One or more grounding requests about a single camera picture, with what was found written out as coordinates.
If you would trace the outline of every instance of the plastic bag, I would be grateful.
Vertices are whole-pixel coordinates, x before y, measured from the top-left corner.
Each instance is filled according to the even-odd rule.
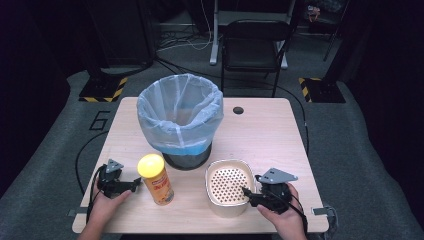
[[[149,144],[172,155],[198,155],[212,143],[223,113],[223,95],[192,74],[162,78],[138,97],[138,120]]]

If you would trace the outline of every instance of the black curtain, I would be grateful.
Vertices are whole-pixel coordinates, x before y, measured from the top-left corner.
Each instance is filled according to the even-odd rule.
[[[348,82],[369,138],[424,226],[424,10],[380,1],[356,78]]]
[[[108,67],[86,6],[89,0],[24,0],[33,21],[66,76],[86,70],[75,46],[75,36],[83,36],[90,55],[100,67]]]
[[[70,88],[22,0],[2,1],[0,22],[2,196],[60,114]]]

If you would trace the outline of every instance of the can label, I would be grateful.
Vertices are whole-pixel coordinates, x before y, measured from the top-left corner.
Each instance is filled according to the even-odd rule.
[[[153,200],[158,205],[166,205],[174,198],[174,190],[172,190],[165,168],[157,176],[145,178],[144,184],[146,184]]]

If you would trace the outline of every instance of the colander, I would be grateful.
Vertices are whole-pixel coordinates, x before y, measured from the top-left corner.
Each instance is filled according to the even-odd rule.
[[[211,163],[205,174],[209,207],[218,216],[236,217],[242,214],[249,198],[241,187],[256,192],[250,167],[241,160],[220,160]]]

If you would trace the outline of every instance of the pringles can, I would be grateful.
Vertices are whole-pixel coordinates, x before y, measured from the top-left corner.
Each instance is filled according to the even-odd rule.
[[[137,171],[143,178],[144,184],[149,189],[153,200],[158,205],[166,205],[174,198],[165,161],[158,154],[147,154],[142,157],[137,165]]]

